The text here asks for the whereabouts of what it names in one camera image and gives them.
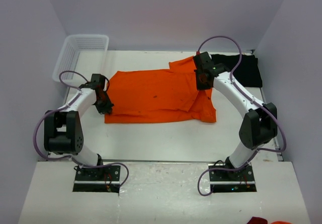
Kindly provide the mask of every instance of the purple cable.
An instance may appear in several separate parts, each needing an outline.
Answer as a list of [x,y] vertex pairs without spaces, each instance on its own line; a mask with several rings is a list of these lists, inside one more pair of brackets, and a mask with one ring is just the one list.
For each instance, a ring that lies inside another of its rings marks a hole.
[[[67,83],[65,83],[63,80],[62,80],[62,78],[61,78],[61,76],[64,74],[64,73],[67,73],[67,72],[69,72],[69,73],[75,73],[75,74],[77,74],[77,75],[79,75],[79,76],[81,76],[82,78],[84,78],[84,80],[86,81],[86,82],[89,82],[82,74],[80,74],[80,73],[78,73],[78,72],[76,72],[76,71],[72,71],[72,70],[65,70],[65,71],[62,71],[60,74],[59,74],[59,80],[60,80],[60,82],[62,83],[62,84],[64,84],[65,86],[67,86],[67,87],[70,87],[70,88],[74,88],[74,89],[77,89],[79,92],[78,92],[78,94],[76,95],[76,97],[70,102],[70,105],[72,105],[79,97],[80,97],[80,95],[81,95],[81,89],[79,88],[79,87],[75,87],[75,86],[72,86],[72,85],[69,85],[69,84],[67,84]],[[42,157],[43,159],[45,159],[45,160],[48,160],[48,161],[58,161],[58,160],[64,160],[64,159],[72,159],[73,160],[73,162],[74,163],[76,163],[77,165],[79,165],[79,166],[82,166],[82,167],[84,167],[84,168],[104,168],[104,167],[107,167],[107,166],[111,166],[111,165],[121,165],[121,166],[123,166],[125,169],[126,169],[126,172],[127,172],[127,174],[126,174],[126,177],[125,177],[125,179],[124,179],[124,181],[120,184],[120,187],[126,182],[126,180],[128,179],[128,177],[129,177],[129,169],[127,168],[127,166],[125,165],[125,164],[123,164],[123,163],[110,163],[110,164],[106,164],[106,165],[98,165],[98,166],[88,166],[88,165],[83,165],[82,163],[80,163],[80,162],[78,162],[77,160],[75,160],[73,157],[72,157],[72,155],[66,155],[66,156],[62,156],[62,157],[59,157],[59,158],[50,158],[50,157],[48,157],[48,156],[46,156],[46,155],[44,155],[41,151],[40,151],[40,149],[39,149],[39,147],[38,147],[38,144],[37,144],[37,133],[38,133],[38,130],[39,130],[39,127],[40,127],[40,125],[41,125],[41,123],[45,120],[45,118],[47,117],[47,116],[49,116],[49,115],[51,115],[51,114],[53,114],[53,113],[55,113],[55,112],[59,112],[59,111],[63,111],[63,110],[65,110],[65,109],[67,109],[69,106],[63,106],[63,107],[61,107],[61,108],[58,108],[58,109],[56,109],[56,110],[52,110],[52,111],[49,111],[49,112],[47,112],[38,122],[37,122],[37,124],[36,124],[36,127],[35,127],[35,130],[34,130],[34,133],[33,133],[33,144],[34,144],[34,148],[35,148],[35,150],[36,150],[36,152],[37,152],[37,154],[40,156],[40,157]]]
[[218,36],[213,36],[213,37],[210,37],[208,39],[206,39],[205,41],[202,42],[202,44],[199,46],[198,50],[197,50],[197,53],[200,51],[201,47],[209,40],[211,39],[215,39],[215,38],[225,38],[225,39],[229,39],[231,40],[232,42],[234,42],[234,44],[237,46],[238,48],[238,51],[239,51],[239,59],[238,59],[238,62],[237,64],[235,65],[235,67],[231,70],[230,72],[230,75],[229,75],[229,78],[230,78],[230,81],[232,82],[233,86],[246,98],[248,99],[249,101],[251,101],[255,106],[259,107],[260,109],[262,109],[265,113],[267,113],[272,119],[273,121],[276,123],[276,125],[278,126],[278,128],[280,129],[280,132],[281,132],[281,135],[282,135],[282,138],[283,138],[283,147],[280,149],[280,150],[270,150],[269,148],[258,148],[257,151],[255,151],[253,153],[253,155],[246,161],[246,163],[244,163],[242,166],[236,168],[236,169],[226,169],[226,168],[220,168],[220,167],[216,167],[216,168],[212,168],[212,169],[208,169],[208,170],[205,170],[199,177],[198,179],[198,183],[197,183],[197,188],[198,188],[198,192],[200,195],[202,196],[208,196],[208,195],[211,195],[212,194],[212,191],[210,191],[209,193],[206,193],[206,194],[203,194],[201,193],[200,191],[200,181],[201,181],[201,178],[208,172],[210,171],[217,171],[217,170],[224,170],[224,171],[229,171],[229,172],[236,172],[236,171],[239,171],[239,170],[242,170],[244,167],[246,167],[248,165],[248,163],[250,163],[253,158],[256,156],[256,154],[258,153],[258,151],[269,151],[269,152],[274,152],[274,153],[281,153],[283,151],[285,151],[286,149],[286,146],[287,146],[287,143],[286,143],[286,136],[285,136],[285,133],[284,133],[284,130],[282,129],[281,127],[281,124],[280,122],[277,120],[277,118],[270,112],[268,111],[265,107],[263,107],[261,104],[257,103],[256,101],[253,101],[251,97],[249,97],[233,80],[233,73],[234,71],[237,69],[237,67],[240,65],[241,61],[242,61],[242,50],[239,46],[239,44],[232,38],[228,37],[228,36],[224,36],[224,35],[218,35]]

